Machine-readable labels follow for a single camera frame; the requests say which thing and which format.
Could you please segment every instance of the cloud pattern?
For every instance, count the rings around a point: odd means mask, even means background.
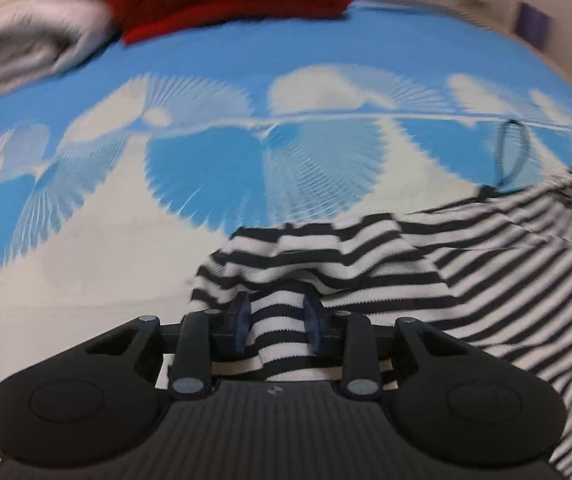
[[[316,64],[275,78],[266,99],[269,116],[259,118],[244,88],[148,73],[74,119],[53,156],[44,155],[46,124],[0,132],[0,269],[59,232],[133,136],[147,139],[143,164],[159,206],[225,234],[334,218],[381,179],[402,179],[401,171],[383,174],[395,149],[383,117],[412,140],[417,160],[428,156],[475,184],[496,179],[496,139],[506,119],[526,123],[531,139],[512,186],[537,184],[572,164],[572,103],[538,89],[520,95],[467,74],[427,88],[375,67]],[[508,131],[507,171],[521,149],[520,134]]]

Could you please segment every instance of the bedsheet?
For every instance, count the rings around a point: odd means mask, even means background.
[[[130,48],[0,99],[0,380],[140,314],[181,319],[239,226],[412,212],[572,165],[572,88],[520,44],[363,2]]]

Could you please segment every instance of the black and white striped fabric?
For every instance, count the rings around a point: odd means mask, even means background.
[[[221,375],[265,380],[341,376],[311,355],[303,293],[374,324],[413,316],[512,364],[559,391],[569,410],[552,457],[572,479],[572,171],[485,203],[351,225],[285,224],[240,229],[198,270],[193,310],[222,308],[250,291],[244,360]],[[382,363],[384,382],[394,370]]]

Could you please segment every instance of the round knob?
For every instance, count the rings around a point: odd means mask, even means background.
[[[519,414],[521,398],[501,384],[464,383],[450,390],[448,406],[464,420],[499,424]]]
[[[66,424],[95,415],[104,403],[101,389],[84,381],[58,381],[35,390],[32,412],[48,422]]]

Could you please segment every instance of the purple object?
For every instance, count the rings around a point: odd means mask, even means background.
[[[546,46],[551,21],[552,18],[547,14],[521,2],[517,23],[515,23],[515,34],[535,48],[543,50]]]

